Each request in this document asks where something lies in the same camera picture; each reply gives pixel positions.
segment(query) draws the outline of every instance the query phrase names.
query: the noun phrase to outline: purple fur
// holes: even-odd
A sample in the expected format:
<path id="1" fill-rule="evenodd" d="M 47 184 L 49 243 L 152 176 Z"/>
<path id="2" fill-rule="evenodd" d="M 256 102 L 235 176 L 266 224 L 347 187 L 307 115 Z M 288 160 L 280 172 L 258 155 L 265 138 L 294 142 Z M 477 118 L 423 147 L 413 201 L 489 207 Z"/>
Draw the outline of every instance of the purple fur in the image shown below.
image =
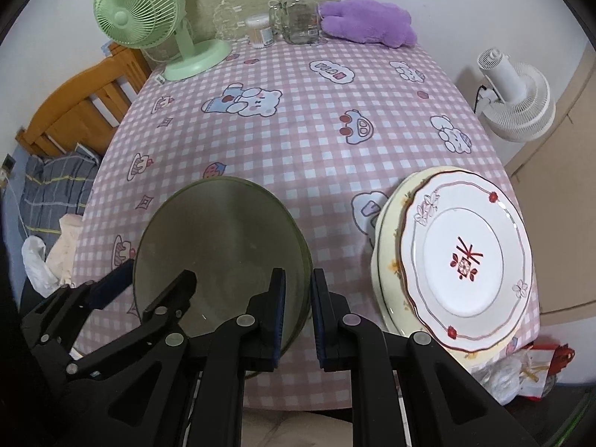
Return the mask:
<path id="1" fill-rule="evenodd" d="M 416 45 L 412 17 L 393 3 L 375 0 L 326 1 L 321 4 L 321 27 L 333 37 L 358 43 L 383 43 L 396 49 Z"/>

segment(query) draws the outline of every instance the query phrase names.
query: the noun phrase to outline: pink checkered tablecloth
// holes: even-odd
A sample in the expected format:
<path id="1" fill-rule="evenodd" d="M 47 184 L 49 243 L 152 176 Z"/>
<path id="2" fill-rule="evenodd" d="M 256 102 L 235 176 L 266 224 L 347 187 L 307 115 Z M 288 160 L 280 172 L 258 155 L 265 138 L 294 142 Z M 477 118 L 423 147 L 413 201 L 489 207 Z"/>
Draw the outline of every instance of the pink checkered tablecloth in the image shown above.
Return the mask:
<path id="1" fill-rule="evenodd" d="M 375 218 L 406 176 L 438 165 L 479 173 L 515 201 L 484 129 L 420 47 L 321 40 L 252 49 L 239 43 L 204 74 L 147 81 L 93 184 L 74 281 L 99 279 L 134 256 L 151 216 L 177 190 L 225 174 L 275 194 L 296 219 L 330 290 L 383 326 L 370 280 Z M 93 312 L 75 347 L 89 353 L 138 325 L 129 288 Z M 507 352 L 535 339 L 538 329 L 534 285 Z M 349 374 L 319 369 L 308 322 L 278 370 L 246 382 L 244 403 L 347 408 Z"/>

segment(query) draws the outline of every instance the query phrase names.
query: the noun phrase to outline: beige door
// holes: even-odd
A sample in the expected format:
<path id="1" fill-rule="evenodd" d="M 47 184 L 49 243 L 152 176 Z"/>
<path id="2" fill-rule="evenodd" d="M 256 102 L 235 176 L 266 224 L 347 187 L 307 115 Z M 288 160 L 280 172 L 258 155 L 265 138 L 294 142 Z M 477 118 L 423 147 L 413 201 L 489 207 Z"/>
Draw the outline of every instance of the beige door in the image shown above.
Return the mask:
<path id="1" fill-rule="evenodd" d="M 540 312 L 596 305 L 596 77 L 512 183 L 532 246 Z"/>

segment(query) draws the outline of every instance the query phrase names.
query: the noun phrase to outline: fan stand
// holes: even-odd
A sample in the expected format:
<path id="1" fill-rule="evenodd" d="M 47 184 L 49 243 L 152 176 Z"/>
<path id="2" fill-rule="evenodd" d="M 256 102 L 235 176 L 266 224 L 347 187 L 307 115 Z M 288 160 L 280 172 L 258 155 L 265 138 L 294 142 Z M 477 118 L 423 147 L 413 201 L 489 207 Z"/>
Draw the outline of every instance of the fan stand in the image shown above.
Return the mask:
<path id="1" fill-rule="evenodd" d="M 188 31 L 188 20 L 183 18 L 174 31 L 180 53 L 172 59 L 163 73 L 166 80 L 183 80 L 196 76 L 223 61 L 232 51 L 228 42 L 205 40 L 197 44 Z"/>

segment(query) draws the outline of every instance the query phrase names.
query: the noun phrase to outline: wooden bed frame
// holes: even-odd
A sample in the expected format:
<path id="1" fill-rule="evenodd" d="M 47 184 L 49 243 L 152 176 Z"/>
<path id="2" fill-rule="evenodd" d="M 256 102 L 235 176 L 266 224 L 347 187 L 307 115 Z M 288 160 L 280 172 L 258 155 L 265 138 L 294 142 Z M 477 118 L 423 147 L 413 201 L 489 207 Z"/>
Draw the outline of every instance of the wooden bed frame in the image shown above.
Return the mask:
<path id="1" fill-rule="evenodd" d="M 111 56 L 77 74 L 56 89 L 39 107 L 17 142 L 30 154 L 61 156 L 77 143 L 104 155 L 117 128 L 93 105 L 96 95 L 120 123 L 130 100 L 116 83 L 124 78 L 138 94 L 151 70 L 140 50 L 112 43 Z"/>

